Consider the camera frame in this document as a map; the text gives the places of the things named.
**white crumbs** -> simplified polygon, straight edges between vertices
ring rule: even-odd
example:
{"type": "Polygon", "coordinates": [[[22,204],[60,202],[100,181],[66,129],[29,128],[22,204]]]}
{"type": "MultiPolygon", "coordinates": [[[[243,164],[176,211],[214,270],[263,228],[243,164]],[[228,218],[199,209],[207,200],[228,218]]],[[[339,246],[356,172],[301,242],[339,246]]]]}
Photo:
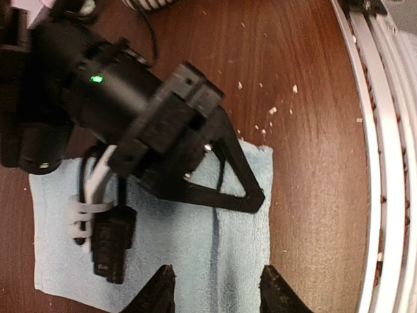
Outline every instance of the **white crumbs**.
{"type": "Polygon", "coordinates": [[[278,110],[276,109],[276,106],[274,106],[272,109],[269,110],[270,115],[274,115],[278,110]]]}

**blue towel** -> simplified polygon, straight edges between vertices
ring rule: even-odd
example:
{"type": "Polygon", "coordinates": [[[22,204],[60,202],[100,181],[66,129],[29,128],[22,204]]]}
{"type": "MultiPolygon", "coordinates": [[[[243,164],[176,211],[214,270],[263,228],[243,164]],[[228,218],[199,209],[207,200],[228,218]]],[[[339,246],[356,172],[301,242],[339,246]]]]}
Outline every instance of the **blue towel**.
{"type": "MultiPolygon", "coordinates": [[[[137,211],[134,246],[127,252],[123,285],[93,274],[91,256],[66,234],[68,197],[76,194],[79,159],[46,176],[31,175],[35,211],[35,288],[108,311],[120,312],[163,264],[172,264],[177,312],[259,311],[259,277],[269,263],[272,150],[241,143],[265,192],[255,214],[237,213],[155,198],[128,180],[128,205],[137,211]]],[[[214,187],[219,166],[207,155],[192,181],[214,187]]],[[[222,192],[242,187],[226,164],[222,192]]],[[[108,194],[115,199],[117,182],[108,194]]]]}

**green led light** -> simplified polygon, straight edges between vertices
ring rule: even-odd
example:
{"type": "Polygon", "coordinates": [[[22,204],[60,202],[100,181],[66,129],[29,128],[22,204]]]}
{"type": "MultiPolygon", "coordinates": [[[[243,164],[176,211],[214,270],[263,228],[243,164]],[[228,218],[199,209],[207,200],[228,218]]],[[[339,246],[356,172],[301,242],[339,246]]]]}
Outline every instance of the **green led light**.
{"type": "Polygon", "coordinates": [[[103,81],[103,76],[99,76],[99,75],[91,76],[91,81],[93,83],[101,83],[103,81]]]}

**wood grain surface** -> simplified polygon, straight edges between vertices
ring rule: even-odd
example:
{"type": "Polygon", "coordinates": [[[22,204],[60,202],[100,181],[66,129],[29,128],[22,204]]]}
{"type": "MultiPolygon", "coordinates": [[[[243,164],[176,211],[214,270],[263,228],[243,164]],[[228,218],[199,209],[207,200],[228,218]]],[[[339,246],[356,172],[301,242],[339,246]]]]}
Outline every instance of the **wood grain surface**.
{"type": "MultiPolygon", "coordinates": [[[[190,61],[225,92],[240,136],[274,148],[271,263],[315,312],[354,312],[366,247],[366,148],[330,2],[178,0],[151,21],[160,44],[154,73],[165,79],[190,61]]],[[[107,1],[94,28],[150,55],[145,24],[120,0],[107,1]]],[[[77,130],[68,155],[92,142],[77,130]]],[[[34,290],[27,175],[1,168],[0,199],[0,312],[100,312],[34,290]]]]}

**black triangular bracket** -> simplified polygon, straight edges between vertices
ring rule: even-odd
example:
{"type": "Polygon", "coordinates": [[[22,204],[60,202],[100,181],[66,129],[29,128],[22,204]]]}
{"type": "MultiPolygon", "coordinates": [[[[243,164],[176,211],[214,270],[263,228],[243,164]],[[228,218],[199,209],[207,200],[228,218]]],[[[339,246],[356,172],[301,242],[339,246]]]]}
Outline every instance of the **black triangular bracket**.
{"type": "Polygon", "coordinates": [[[187,147],[178,147],[163,161],[151,166],[140,183],[161,199],[217,207],[232,211],[256,213],[265,200],[231,122],[222,107],[217,107],[198,132],[185,135],[187,147]],[[204,146],[210,143],[221,162],[228,162],[245,190],[244,196],[221,193],[219,190],[187,181],[184,175],[193,172],[204,157],[204,146]]]}

